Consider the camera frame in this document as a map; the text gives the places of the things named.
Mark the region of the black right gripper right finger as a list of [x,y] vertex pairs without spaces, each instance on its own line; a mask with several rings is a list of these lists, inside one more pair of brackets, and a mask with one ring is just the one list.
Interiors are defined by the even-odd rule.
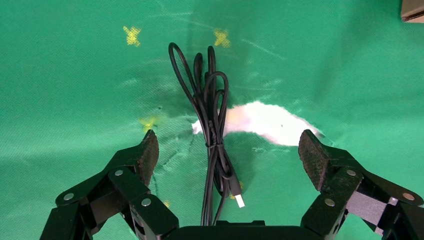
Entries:
[[421,240],[424,200],[366,170],[348,151],[331,147],[309,129],[298,143],[303,168],[319,195],[300,225],[333,240],[349,215],[361,218],[383,240]]

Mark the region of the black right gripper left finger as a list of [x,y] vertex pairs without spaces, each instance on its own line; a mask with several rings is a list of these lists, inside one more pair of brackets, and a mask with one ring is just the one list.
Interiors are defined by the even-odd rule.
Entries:
[[158,159],[157,136],[148,130],[141,143],[118,150],[103,170],[56,197],[41,239],[91,240],[115,215],[140,240],[166,239],[179,220],[149,189]]

